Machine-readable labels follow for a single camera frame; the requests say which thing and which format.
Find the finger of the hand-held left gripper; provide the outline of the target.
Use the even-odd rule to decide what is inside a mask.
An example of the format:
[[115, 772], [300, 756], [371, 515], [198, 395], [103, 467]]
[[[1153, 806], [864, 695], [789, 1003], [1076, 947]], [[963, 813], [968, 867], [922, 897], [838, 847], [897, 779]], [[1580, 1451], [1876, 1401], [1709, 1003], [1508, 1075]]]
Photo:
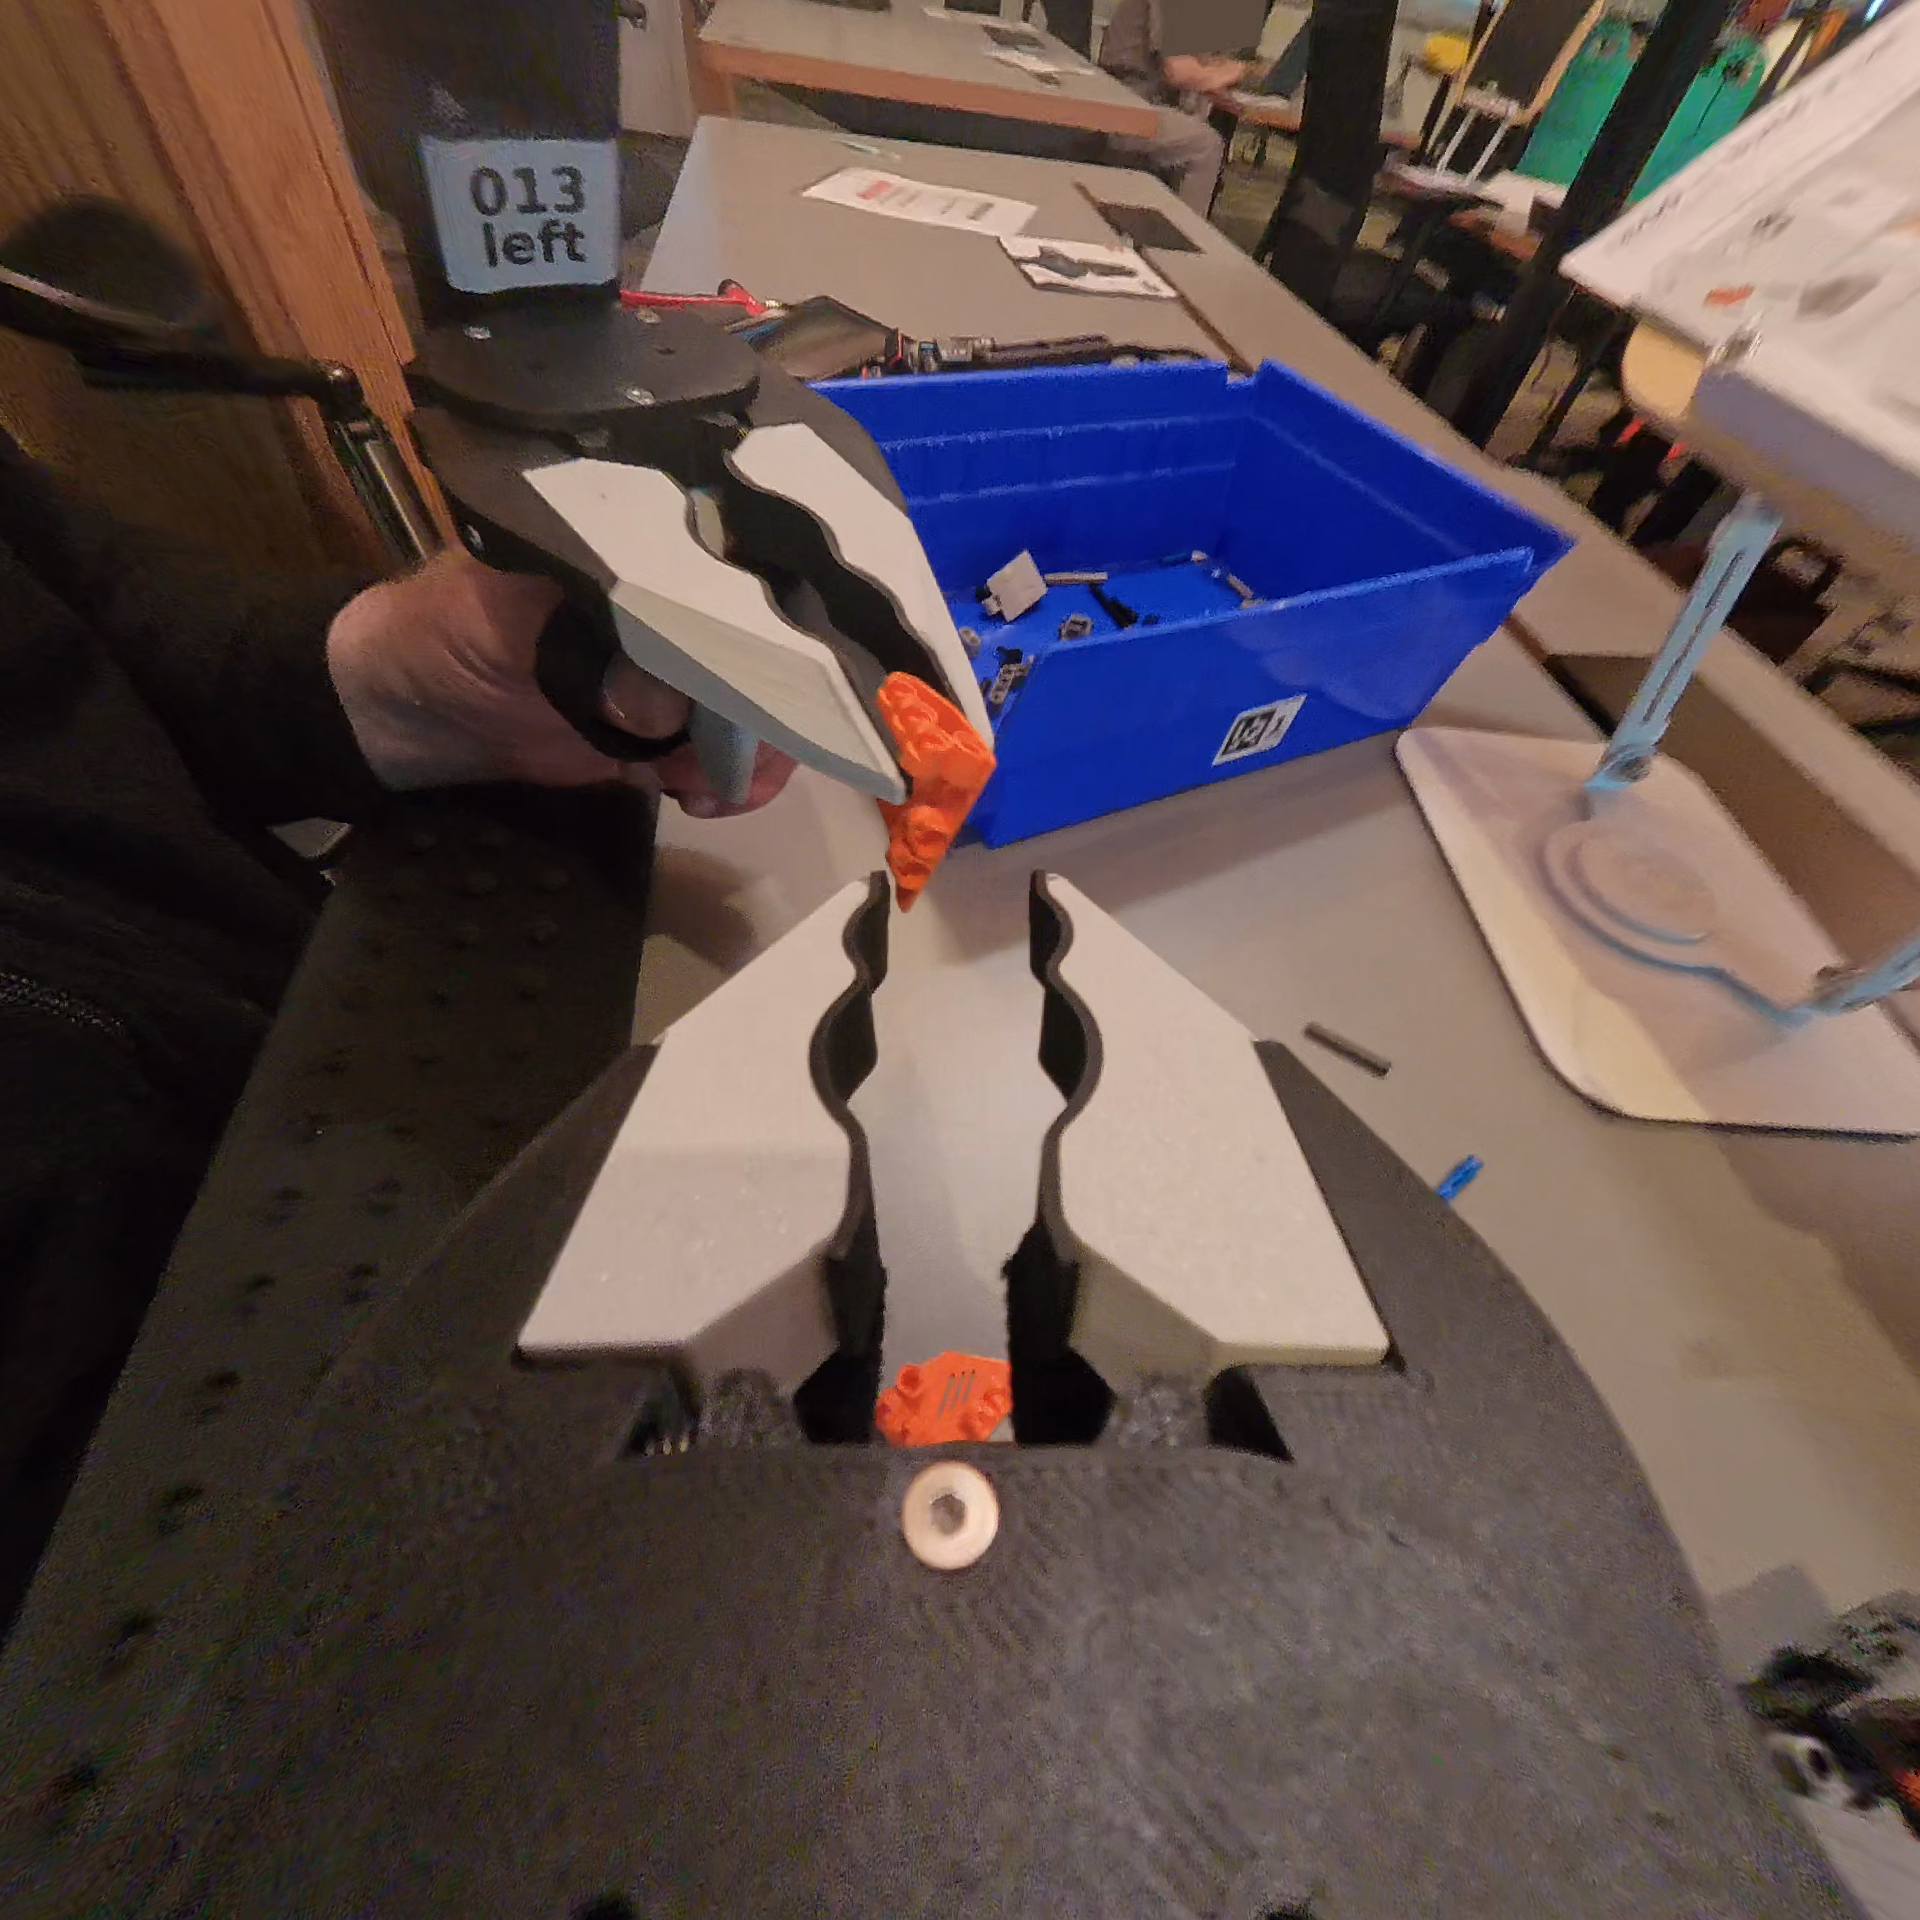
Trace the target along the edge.
[[907, 802], [895, 752], [839, 657], [708, 546], [694, 494], [667, 472], [599, 460], [526, 480], [610, 571], [622, 653], [689, 700], [689, 743], [719, 797], [743, 804], [773, 747], [868, 797]]
[[748, 431], [728, 471], [728, 530], [743, 557], [803, 576], [841, 637], [924, 680], [992, 738], [974, 661], [904, 508], [796, 422]]

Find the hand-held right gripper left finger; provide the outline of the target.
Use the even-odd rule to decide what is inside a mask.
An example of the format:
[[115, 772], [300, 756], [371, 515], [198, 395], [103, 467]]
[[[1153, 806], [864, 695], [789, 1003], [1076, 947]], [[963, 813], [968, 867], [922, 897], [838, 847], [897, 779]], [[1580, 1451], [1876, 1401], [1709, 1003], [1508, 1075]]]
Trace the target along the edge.
[[886, 1279], [854, 1093], [877, 1064], [891, 912], [881, 872], [843, 886], [662, 1032], [522, 1358], [816, 1374], [877, 1349]]

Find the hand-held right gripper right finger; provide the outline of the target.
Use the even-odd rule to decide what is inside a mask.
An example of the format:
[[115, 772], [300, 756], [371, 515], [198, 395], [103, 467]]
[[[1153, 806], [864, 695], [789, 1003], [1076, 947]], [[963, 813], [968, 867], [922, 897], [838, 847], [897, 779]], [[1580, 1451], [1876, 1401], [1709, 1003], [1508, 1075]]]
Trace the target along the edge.
[[1253, 1033], [1067, 878], [1029, 885], [1044, 1338], [1094, 1374], [1375, 1369], [1390, 1335]]

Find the orange brick connector piece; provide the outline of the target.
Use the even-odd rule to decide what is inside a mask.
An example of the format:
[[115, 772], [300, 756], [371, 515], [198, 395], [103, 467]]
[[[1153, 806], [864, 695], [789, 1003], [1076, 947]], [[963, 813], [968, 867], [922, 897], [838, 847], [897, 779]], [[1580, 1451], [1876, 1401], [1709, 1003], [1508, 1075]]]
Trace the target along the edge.
[[904, 782], [904, 800], [881, 802], [881, 818], [895, 904], [907, 913], [968, 827], [997, 759], [958, 705], [916, 677], [890, 675], [877, 689], [877, 711]]

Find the orange wing panel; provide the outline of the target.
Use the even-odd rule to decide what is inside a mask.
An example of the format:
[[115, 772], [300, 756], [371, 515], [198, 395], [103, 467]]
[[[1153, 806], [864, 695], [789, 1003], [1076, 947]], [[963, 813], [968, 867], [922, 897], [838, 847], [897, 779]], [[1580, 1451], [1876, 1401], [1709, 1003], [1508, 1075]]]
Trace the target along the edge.
[[877, 1435], [891, 1449], [950, 1449], [1008, 1439], [1013, 1369], [970, 1353], [942, 1353], [898, 1369], [877, 1397]]

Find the person's left forearm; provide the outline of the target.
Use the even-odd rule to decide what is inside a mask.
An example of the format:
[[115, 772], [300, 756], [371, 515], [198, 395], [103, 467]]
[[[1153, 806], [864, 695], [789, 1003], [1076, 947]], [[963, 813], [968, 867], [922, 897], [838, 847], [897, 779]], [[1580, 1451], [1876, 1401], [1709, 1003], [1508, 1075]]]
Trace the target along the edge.
[[232, 562], [86, 508], [72, 523], [104, 637], [217, 800], [253, 827], [386, 813], [328, 662], [371, 575]]

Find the person's left hand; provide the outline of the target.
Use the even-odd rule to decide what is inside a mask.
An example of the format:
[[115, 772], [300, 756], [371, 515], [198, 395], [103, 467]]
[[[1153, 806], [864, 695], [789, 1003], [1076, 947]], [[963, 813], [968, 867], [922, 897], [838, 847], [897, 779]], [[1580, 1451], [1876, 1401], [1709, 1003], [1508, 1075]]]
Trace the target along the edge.
[[621, 784], [699, 820], [753, 813], [787, 788], [795, 763], [769, 743], [741, 802], [716, 791], [692, 748], [621, 763], [590, 747], [538, 686], [538, 644], [556, 612], [567, 612], [560, 585], [454, 549], [337, 612], [328, 675], [377, 781], [397, 793]]

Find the small loose brick parts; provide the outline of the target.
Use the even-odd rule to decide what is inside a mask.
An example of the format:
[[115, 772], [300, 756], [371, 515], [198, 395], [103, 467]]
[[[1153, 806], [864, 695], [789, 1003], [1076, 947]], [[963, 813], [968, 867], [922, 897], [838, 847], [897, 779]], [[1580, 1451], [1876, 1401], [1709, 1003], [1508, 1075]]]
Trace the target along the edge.
[[1139, 567], [1044, 573], [1020, 553], [954, 601], [956, 628], [992, 720], [1035, 670], [1089, 639], [1144, 634], [1273, 610], [1275, 600], [1201, 549]]

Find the black zipper pouch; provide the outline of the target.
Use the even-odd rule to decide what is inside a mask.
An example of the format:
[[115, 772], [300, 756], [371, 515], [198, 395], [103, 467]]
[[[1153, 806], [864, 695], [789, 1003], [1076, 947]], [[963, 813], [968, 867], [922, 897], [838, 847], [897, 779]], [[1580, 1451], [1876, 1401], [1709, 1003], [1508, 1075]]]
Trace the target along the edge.
[[924, 372], [920, 349], [907, 334], [829, 297], [782, 304], [741, 336], [762, 361], [814, 386]]

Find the dark perforated panel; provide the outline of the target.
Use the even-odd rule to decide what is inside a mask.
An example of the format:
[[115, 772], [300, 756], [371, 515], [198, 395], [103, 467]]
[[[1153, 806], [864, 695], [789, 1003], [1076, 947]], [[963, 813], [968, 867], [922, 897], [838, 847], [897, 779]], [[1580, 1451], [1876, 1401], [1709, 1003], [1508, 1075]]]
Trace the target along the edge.
[[422, 800], [355, 838], [13, 1629], [140, 1645], [228, 1561], [371, 1317], [622, 1053], [653, 840], [606, 791]]

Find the printed leaflet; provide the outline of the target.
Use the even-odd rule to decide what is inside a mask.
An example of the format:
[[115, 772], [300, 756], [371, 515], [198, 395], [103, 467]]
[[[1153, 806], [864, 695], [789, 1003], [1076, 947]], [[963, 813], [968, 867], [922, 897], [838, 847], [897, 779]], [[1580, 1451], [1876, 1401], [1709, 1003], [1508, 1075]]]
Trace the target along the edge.
[[1155, 304], [1180, 300], [1178, 289], [1128, 245], [1002, 236], [999, 246], [1024, 282], [1038, 293]]

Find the white paper with red print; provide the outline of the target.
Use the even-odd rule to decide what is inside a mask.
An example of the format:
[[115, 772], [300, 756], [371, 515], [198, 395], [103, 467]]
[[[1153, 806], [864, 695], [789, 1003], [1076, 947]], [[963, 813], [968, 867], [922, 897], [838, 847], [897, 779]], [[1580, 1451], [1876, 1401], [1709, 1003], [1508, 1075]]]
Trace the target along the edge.
[[977, 189], [925, 184], [877, 168], [843, 168], [803, 189], [809, 205], [907, 223], [916, 229], [968, 232], [995, 243], [1020, 238], [1037, 218], [1037, 205]]

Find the blue plastic bin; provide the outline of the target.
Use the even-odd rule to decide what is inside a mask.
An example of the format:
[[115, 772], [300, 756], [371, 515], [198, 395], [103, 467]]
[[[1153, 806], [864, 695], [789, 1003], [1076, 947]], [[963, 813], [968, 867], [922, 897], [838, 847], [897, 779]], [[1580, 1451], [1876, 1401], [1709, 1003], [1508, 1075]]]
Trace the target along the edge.
[[877, 444], [954, 601], [1201, 549], [1273, 610], [1053, 653], [967, 834], [1006, 847], [1408, 729], [1573, 537], [1277, 363], [818, 385]]

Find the wood-edged grey desk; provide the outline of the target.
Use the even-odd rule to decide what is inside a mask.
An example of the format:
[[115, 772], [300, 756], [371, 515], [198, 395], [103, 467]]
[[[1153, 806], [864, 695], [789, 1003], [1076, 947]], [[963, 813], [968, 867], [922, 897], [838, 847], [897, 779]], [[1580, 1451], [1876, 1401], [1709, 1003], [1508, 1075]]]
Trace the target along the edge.
[[726, 112], [739, 83], [757, 83], [1101, 137], [1146, 137], [1158, 117], [1063, 40], [1010, 13], [920, 3], [882, 12], [719, 3], [694, 31], [689, 62]]

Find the black office chair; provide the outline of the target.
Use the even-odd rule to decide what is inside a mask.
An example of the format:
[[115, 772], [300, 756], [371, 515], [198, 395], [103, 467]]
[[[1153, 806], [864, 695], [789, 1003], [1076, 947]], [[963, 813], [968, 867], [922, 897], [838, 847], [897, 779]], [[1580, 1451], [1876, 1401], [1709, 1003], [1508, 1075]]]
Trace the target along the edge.
[[1320, 3], [1309, 13], [1295, 157], [1261, 259], [1271, 279], [1320, 316], [1356, 252], [1384, 159], [1397, 22], [1397, 3]]

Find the black vertical pole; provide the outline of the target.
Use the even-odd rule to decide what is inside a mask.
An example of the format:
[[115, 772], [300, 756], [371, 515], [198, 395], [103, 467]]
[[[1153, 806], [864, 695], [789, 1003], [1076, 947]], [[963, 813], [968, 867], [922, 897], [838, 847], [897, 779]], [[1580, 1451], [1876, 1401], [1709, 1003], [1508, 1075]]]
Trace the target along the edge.
[[1486, 449], [1492, 442], [1551, 336], [1556, 316], [1569, 298], [1564, 282], [1567, 255], [1619, 216], [1734, 10], [1730, 3], [1662, 6], [1662, 17], [1644, 40], [1635, 65], [1503, 309], [1499, 327], [1478, 356], [1472, 377], [1451, 415], [1454, 429], [1472, 445]]

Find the wood-backed white chair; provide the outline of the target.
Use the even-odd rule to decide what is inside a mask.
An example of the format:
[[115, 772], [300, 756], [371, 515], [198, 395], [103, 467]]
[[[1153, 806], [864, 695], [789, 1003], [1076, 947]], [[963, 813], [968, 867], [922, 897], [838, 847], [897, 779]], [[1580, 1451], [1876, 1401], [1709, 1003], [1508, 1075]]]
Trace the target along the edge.
[[1605, 13], [1603, 3], [1503, 3], [1438, 99], [1422, 144], [1436, 171], [1486, 169], [1503, 141], [1530, 130]]

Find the tracked toy robot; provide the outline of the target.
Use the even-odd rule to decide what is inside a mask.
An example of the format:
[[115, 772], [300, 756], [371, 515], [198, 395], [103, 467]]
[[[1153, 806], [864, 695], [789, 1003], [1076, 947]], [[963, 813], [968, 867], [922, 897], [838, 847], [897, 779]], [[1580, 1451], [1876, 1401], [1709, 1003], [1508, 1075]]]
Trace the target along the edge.
[[1893, 1593], [1777, 1648], [1737, 1686], [1800, 1797], [1919, 1835], [1919, 1598]]

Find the white printed instruction sheet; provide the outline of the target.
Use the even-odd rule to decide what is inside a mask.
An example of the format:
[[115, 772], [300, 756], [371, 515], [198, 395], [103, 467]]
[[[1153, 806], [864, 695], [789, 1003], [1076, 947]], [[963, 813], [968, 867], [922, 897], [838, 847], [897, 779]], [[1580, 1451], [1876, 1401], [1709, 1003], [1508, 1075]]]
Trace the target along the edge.
[[1573, 250], [1583, 293], [1917, 413], [1919, 13], [1904, 4]]

